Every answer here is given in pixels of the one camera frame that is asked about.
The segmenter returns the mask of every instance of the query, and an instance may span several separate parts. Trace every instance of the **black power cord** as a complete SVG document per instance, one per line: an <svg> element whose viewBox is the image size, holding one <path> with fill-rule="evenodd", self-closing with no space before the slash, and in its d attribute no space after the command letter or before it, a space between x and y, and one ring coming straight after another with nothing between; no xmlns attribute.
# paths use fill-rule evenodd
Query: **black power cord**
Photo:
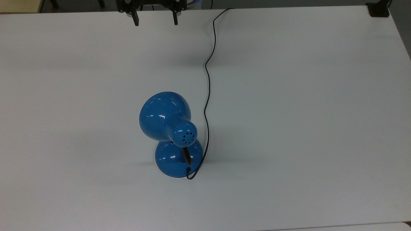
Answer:
<svg viewBox="0 0 411 231"><path fill-rule="evenodd" d="M191 171L191 168L188 167L188 168L186 169L186 170L187 170L187 172L186 172L186 177L187 177L187 179L189 179L189 180L192 180L192 179L197 175L197 173L198 173L198 171L199 171L201 165L203 164L204 159L206 158L206 155L207 155L208 143L210 142L210 128L209 128L209 126L208 126L208 120L207 120L207 115L206 115L206 109L207 109L208 101L210 100L210 74L208 73L207 64L208 64L208 62L210 61L210 59L211 59L211 57L212 57L212 55L214 54L214 51L215 51L215 43L216 43L216 40L217 40L217 36L216 36L216 34L215 34L215 20L216 20L218 17L220 17L224 12L226 12L227 10L229 10L229 9L234 9L234 8L225 9L223 12L221 12L221 13L212 21L212 29L214 30L214 47L213 47L213 49L212 49L212 52L211 52L210 57L208 58L208 60L207 60L206 63L204 64L205 71L207 72L207 76L208 76L208 96L207 96L207 101L205 102L206 105L204 106L204 118L205 118L205 121L206 121L205 123L207 124L207 145L205 146L203 158L201 158L201 162L200 162L198 168L194 171L193 176L189 177L189 174L188 174L188 173Z"/></svg>

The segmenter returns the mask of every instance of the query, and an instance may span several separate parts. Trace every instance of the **floor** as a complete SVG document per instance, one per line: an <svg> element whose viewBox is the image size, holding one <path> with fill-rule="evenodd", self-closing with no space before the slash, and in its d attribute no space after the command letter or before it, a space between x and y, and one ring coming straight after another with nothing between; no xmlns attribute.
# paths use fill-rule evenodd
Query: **floor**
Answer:
<svg viewBox="0 0 411 231"><path fill-rule="evenodd" d="M44 0L41 13L56 12L106 12L117 11L115 0L104 0L106 7L101 8L97 0L57 0L58 9L54 9L49 0ZM209 9L212 0L203 0L192 9ZM310 6L349 6L365 5L377 0L214 0L213 9L226 8L265 8L265 7L310 7ZM143 7L143 11L153 10L151 6ZM154 10L167 10L161 5ZM411 0L393 0L390 12L411 57Z"/></svg>

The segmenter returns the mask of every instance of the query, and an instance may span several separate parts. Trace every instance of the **blue desk lamp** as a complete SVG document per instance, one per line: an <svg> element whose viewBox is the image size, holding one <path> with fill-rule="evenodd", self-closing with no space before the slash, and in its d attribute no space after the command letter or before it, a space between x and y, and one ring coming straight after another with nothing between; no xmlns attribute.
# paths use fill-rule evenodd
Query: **blue desk lamp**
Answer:
<svg viewBox="0 0 411 231"><path fill-rule="evenodd" d="M152 96L140 112L140 127L146 136L159 141L155 161L171 177L185 177L200 165L203 149L197 140L197 128L190 121L191 111L185 99L174 92Z"/></svg>

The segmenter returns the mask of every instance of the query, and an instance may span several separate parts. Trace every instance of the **blue lamp base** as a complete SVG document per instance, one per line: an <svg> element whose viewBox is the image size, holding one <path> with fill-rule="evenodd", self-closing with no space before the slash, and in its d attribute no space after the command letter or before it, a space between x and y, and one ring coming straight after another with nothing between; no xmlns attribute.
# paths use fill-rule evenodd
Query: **blue lamp base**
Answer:
<svg viewBox="0 0 411 231"><path fill-rule="evenodd" d="M188 147L191 156L191 165L189 166L184 157L180 153L181 147L176 146L171 141L159 142L155 150L155 161L158 168L166 175L176 178L185 177L187 168L191 170L192 174L199 167L201 159L203 158L203 149L198 140Z"/></svg>

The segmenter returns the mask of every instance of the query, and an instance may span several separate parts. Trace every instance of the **table surface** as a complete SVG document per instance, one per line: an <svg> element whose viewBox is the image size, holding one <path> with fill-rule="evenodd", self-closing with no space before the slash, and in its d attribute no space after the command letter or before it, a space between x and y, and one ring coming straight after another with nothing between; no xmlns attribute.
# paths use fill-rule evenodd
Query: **table surface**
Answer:
<svg viewBox="0 0 411 231"><path fill-rule="evenodd" d="M38 13L42 0L0 0L1 13Z"/></svg>
<svg viewBox="0 0 411 231"><path fill-rule="evenodd" d="M411 220L411 62L365 6L216 22L194 180L138 123L181 94L206 139L221 10L0 15L0 229L251 231Z"/></svg>

